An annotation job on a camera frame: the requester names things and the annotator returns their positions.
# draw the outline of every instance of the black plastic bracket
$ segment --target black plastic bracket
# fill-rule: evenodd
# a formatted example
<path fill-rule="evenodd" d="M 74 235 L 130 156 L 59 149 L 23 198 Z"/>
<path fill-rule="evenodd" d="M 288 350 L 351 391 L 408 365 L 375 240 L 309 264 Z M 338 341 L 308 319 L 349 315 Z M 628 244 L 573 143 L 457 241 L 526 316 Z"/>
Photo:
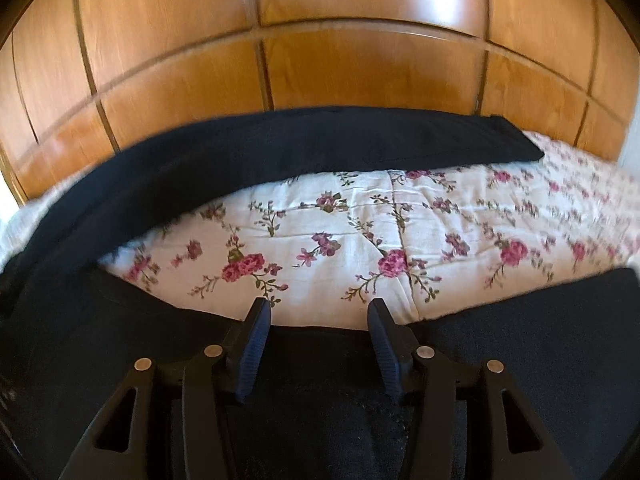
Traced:
<path fill-rule="evenodd" d="M 383 300 L 369 303 L 369 333 L 386 392 L 418 405 L 401 480 L 450 480 L 456 400 L 467 401 L 468 480 L 573 480 L 544 424 L 504 365 L 450 361 L 396 325 Z"/>
<path fill-rule="evenodd" d="M 188 480 L 231 480 L 230 447 L 221 432 L 218 407 L 242 402 L 251 392 L 271 325 L 271 307 L 254 301 L 243 323 L 224 341 L 189 361 L 158 366 L 140 359 L 85 431 L 60 480 L 150 480 L 167 453 L 156 453 L 152 425 L 167 400 L 182 399 L 184 469 Z"/>

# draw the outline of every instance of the floral bedspread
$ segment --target floral bedspread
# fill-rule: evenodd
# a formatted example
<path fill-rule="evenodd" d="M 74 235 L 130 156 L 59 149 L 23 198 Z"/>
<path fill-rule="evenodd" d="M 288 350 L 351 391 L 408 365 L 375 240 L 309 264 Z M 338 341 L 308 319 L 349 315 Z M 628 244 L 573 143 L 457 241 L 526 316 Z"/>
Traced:
<path fill-rule="evenodd" d="M 275 324 L 366 328 L 450 314 L 624 266 L 640 250 L 640 187 L 565 143 L 535 163 L 301 176 L 243 189 L 106 256 L 180 308 Z"/>

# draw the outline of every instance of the black fabric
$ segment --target black fabric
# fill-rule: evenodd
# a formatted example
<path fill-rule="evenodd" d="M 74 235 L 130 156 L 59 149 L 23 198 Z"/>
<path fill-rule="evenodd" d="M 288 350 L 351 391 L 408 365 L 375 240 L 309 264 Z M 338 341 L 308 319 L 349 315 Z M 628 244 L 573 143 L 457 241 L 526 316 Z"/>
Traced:
<path fill-rule="evenodd" d="M 97 269 L 43 285 L 0 327 L 0 369 L 18 382 L 14 437 L 49 480 L 135 359 L 188 358 L 234 322 Z M 577 478 L 597 479 L 640 421 L 639 297 L 619 269 L 412 328 L 460 362 L 503 361 Z M 228 409 L 243 479 L 395 479 L 411 416 L 385 396 L 366 332 L 322 328 L 273 327 L 254 392 Z"/>
<path fill-rule="evenodd" d="M 135 359 L 186 359 L 235 323 L 173 308 L 96 269 L 97 257 L 267 180 L 540 155 L 501 118 L 337 108 L 188 126 L 114 157 L 50 210 L 0 276 L 8 316 L 0 324 L 0 373 L 16 386 L 9 425 L 29 466 L 40 480 L 57 478 Z M 501 359 L 578 478 L 598 478 L 640 421 L 640 286 L 631 270 L 414 330 L 461 362 Z M 385 397 L 366 332 L 274 327 L 254 393 L 227 415 L 242 478 L 392 479 L 412 410 Z"/>

